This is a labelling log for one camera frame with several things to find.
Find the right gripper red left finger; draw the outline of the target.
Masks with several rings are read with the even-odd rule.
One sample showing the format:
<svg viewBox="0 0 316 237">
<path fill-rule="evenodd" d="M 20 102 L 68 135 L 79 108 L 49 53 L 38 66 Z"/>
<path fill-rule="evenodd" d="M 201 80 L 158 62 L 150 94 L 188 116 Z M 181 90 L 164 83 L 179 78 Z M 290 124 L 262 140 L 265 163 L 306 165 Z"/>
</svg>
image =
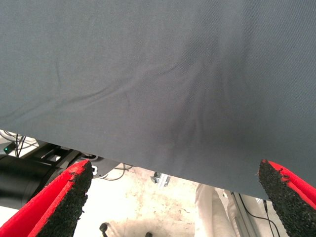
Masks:
<svg viewBox="0 0 316 237">
<path fill-rule="evenodd" d="M 28 201 L 0 228 L 2 237 L 72 237 L 87 201 L 93 169 L 77 162 Z"/>
</svg>

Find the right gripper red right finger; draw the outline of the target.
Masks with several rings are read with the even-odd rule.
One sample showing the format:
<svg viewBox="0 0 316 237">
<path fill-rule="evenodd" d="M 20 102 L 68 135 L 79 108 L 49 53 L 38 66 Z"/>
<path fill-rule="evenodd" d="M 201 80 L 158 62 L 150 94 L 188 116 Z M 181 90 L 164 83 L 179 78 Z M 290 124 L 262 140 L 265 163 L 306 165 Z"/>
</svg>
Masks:
<svg viewBox="0 0 316 237">
<path fill-rule="evenodd" d="M 286 167 L 263 159 L 259 182 L 281 220 L 288 236 L 316 235 L 316 188 Z"/>
</svg>

